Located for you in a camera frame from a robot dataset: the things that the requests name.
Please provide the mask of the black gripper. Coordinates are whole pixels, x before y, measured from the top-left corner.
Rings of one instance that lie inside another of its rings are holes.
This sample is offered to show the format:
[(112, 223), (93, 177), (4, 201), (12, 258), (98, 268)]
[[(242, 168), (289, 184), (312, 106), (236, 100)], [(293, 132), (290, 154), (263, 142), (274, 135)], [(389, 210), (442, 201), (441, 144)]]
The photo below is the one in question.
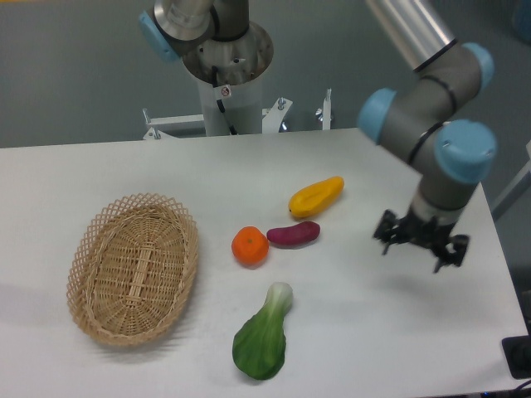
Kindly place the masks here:
[(385, 210), (373, 232), (373, 239), (382, 243), (382, 255), (386, 255), (392, 245), (405, 243), (432, 250), (437, 258), (434, 274), (443, 267), (461, 267), (470, 237), (450, 236), (456, 222), (440, 224), (440, 220), (434, 216), (428, 221), (423, 220), (411, 207), (402, 219), (398, 219), (393, 211)]

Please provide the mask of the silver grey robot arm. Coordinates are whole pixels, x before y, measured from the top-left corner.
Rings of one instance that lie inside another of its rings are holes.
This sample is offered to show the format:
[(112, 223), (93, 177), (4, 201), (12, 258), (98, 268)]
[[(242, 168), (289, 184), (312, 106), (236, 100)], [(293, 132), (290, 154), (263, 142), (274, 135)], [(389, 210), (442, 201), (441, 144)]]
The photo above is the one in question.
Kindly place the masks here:
[[(491, 81), (494, 62), (475, 43), (459, 43), (427, 1), (371, 1), (368, 7), (417, 74), (404, 95), (374, 92), (357, 125), (375, 144), (421, 174), (408, 212), (382, 215), (374, 237), (385, 246), (430, 250), (437, 266), (460, 266), (469, 237), (453, 228), (497, 152), (483, 124), (455, 113)], [(275, 133), (287, 105), (264, 113), (260, 78), (273, 45), (249, 18), (246, 1), (157, 1), (139, 15), (145, 40), (167, 61), (182, 60), (198, 84), (210, 136)]]

